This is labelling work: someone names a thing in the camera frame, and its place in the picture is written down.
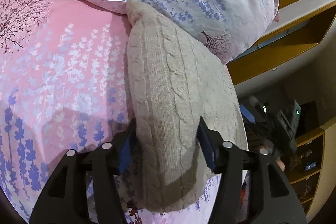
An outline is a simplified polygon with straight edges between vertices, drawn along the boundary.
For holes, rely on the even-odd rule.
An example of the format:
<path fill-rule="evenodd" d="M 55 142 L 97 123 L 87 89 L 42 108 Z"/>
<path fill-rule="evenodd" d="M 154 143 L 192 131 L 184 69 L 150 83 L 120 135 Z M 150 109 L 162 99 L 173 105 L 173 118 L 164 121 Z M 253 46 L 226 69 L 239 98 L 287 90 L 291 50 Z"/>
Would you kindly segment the person's right hand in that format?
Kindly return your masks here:
<path fill-rule="evenodd" d="M 285 170 L 285 164 L 280 159 L 277 159 L 276 163 L 278 164 L 278 166 L 280 167 L 280 169 L 284 172 L 284 170 Z"/>

